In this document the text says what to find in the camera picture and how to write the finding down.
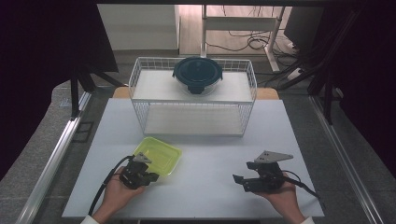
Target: wire basket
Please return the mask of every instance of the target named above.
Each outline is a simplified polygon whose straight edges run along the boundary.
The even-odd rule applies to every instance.
[[[251,61],[213,59],[223,80],[211,94],[197,96],[172,76],[181,60],[137,58],[129,93],[143,133],[243,136],[257,94]]]

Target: human hand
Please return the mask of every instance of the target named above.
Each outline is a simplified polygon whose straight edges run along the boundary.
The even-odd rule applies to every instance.
[[[295,185],[285,181],[280,189],[272,193],[253,193],[267,199],[275,210],[289,223],[300,224],[305,220],[297,203]]]
[[[105,196],[98,210],[93,214],[93,219],[99,223],[105,223],[117,211],[123,208],[133,197],[143,193],[144,187],[138,189],[128,189],[120,181],[121,167],[106,185]]]

